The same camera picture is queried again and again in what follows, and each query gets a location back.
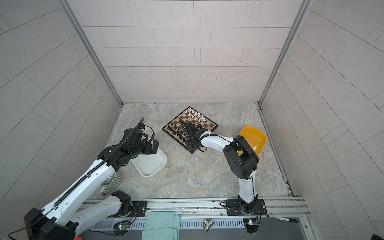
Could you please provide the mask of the white plastic tray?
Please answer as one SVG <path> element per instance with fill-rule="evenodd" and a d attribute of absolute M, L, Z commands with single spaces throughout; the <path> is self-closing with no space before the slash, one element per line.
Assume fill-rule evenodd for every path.
<path fill-rule="evenodd" d="M 150 178 L 161 172 L 167 164 L 167 156 L 158 148 L 156 154 L 139 155 L 131 160 L 142 177 Z"/>

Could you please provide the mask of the folding chess board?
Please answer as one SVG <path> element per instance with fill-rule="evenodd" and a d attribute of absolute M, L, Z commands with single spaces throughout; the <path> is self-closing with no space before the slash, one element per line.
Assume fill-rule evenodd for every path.
<path fill-rule="evenodd" d="M 197 133 L 203 134 L 205 131 L 213 132 L 218 126 L 217 123 L 199 113 L 194 108 L 188 107 L 167 123 L 162 130 L 187 150 L 186 134 L 194 135 Z"/>

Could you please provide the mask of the yellow plastic bowl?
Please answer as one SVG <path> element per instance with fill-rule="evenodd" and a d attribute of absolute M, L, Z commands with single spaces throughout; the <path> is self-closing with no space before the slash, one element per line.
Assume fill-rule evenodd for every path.
<path fill-rule="evenodd" d="M 267 135 L 251 126 L 244 127 L 239 135 L 245 138 L 247 143 L 259 157 L 268 141 Z"/>

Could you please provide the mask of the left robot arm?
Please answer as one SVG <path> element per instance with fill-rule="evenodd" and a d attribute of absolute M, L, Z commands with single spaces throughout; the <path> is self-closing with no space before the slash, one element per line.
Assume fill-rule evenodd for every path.
<path fill-rule="evenodd" d="M 90 168 L 64 193 L 41 210 L 33 208 L 25 215 L 29 240 L 74 240 L 99 221 L 133 212 L 131 197 L 115 191 L 105 200 L 82 211 L 79 207 L 109 177 L 139 155 L 156 154 L 159 142 L 144 133 L 144 119 L 126 129 L 122 140 L 105 148 Z"/>

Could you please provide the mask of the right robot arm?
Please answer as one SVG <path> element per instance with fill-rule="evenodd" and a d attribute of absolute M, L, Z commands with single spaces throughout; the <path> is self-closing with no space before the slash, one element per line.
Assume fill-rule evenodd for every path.
<path fill-rule="evenodd" d="M 256 170 L 260 159 L 246 139 L 240 135 L 235 138 L 223 137 L 207 129 L 199 129 L 192 123 L 179 122 L 187 136 L 188 152 L 193 154 L 202 148 L 211 148 L 224 154 L 231 171 L 239 180 L 241 211 L 245 215 L 266 215 L 256 191 Z"/>

